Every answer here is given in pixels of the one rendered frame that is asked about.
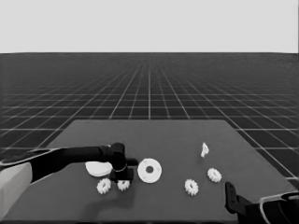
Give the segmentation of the white toothed gear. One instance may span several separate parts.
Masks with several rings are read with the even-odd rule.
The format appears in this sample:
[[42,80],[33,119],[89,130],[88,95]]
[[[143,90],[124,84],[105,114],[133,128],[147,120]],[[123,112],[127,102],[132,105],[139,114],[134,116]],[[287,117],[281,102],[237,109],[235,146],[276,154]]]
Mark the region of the white toothed gear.
[[100,194],[106,194],[111,189],[111,181],[108,178],[103,178],[97,183],[96,188]]
[[212,182],[215,182],[215,183],[220,182],[221,178],[222,178],[221,173],[217,169],[214,169],[214,168],[210,168],[207,171],[207,176]]
[[185,191],[191,196],[195,196],[199,191],[198,184],[193,179],[187,179],[185,181],[184,188]]
[[117,185],[118,185],[118,189],[120,191],[124,191],[124,190],[129,189],[130,181],[129,180],[119,180]]

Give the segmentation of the white round carrier with pins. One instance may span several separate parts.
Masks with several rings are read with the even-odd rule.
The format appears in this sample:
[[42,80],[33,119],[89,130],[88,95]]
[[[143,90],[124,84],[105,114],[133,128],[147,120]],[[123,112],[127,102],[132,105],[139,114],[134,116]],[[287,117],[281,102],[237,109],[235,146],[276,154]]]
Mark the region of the white round carrier with pins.
[[152,184],[160,179],[162,175],[162,166],[157,160],[146,158],[139,163],[137,174],[143,182]]

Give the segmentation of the large thick white disc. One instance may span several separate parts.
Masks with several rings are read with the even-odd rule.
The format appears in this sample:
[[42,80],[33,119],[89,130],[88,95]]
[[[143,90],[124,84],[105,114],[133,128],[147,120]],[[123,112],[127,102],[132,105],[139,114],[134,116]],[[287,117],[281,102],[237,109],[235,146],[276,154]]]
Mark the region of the large thick white disc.
[[112,165],[109,162],[88,161],[85,163],[87,172],[95,177],[109,175]]

